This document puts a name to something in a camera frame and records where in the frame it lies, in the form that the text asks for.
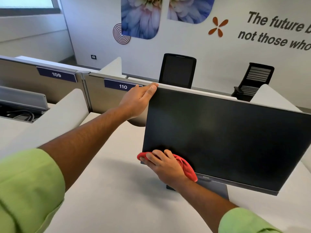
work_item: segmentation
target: orange petal decoration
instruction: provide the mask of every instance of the orange petal decoration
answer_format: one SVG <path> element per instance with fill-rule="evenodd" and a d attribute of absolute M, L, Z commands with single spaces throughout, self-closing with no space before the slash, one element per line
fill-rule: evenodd
<path fill-rule="evenodd" d="M 229 22 L 229 20 L 225 19 L 225 20 L 220 24 L 219 27 L 225 26 L 228 22 Z"/>
<path fill-rule="evenodd" d="M 222 31 L 220 29 L 218 29 L 218 36 L 221 38 L 224 34 L 222 33 Z"/>
<path fill-rule="evenodd" d="M 217 30 L 217 28 L 213 28 L 208 32 L 208 35 L 212 35 L 215 31 Z"/>
<path fill-rule="evenodd" d="M 213 23 L 214 23 L 216 26 L 218 26 L 218 19 L 217 19 L 217 17 L 214 17 L 214 18 L 213 18 Z"/>

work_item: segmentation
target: person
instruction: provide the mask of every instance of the person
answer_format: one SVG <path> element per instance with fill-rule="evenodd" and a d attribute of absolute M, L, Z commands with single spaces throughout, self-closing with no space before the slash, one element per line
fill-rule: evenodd
<path fill-rule="evenodd" d="M 60 208 L 65 192 L 115 129 L 146 109 L 157 86 L 137 85 L 125 94 L 117 108 L 37 149 L 1 160 L 1 233 L 43 232 Z M 251 211 L 189 180 L 169 150 L 154 150 L 147 158 L 141 160 L 196 209 L 213 233 L 280 232 Z"/>

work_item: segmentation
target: purple flower picture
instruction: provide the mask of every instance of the purple flower picture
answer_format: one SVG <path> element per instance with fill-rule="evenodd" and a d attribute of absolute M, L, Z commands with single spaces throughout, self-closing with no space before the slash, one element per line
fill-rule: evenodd
<path fill-rule="evenodd" d="M 215 0 L 170 0 L 168 19 L 202 23 L 210 15 Z"/>
<path fill-rule="evenodd" d="M 122 34 L 152 39 L 159 30 L 162 0 L 121 0 Z"/>

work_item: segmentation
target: office chair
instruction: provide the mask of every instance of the office chair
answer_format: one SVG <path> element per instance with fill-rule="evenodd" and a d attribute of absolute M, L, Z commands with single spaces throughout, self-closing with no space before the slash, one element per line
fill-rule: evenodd
<path fill-rule="evenodd" d="M 159 83 L 190 89 L 195 68 L 195 58 L 167 53 L 163 57 Z"/>
<path fill-rule="evenodd" d="M 273 72 L 272 66 L 249 63 L 241 84 L 234 87 L 234 93 L 231 96 L 241 101 L 251 101 L 263 84 L 269 84 Z"/>

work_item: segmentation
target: chair armrest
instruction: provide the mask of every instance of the chair armrest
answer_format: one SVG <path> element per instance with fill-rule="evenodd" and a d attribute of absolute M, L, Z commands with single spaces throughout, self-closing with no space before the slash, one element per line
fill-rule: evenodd
<path fill-rule="evenodd" d="M 244 94 L 244 92 L 239 87 L 234 87 L 234 90 L 239 94 Z"/>

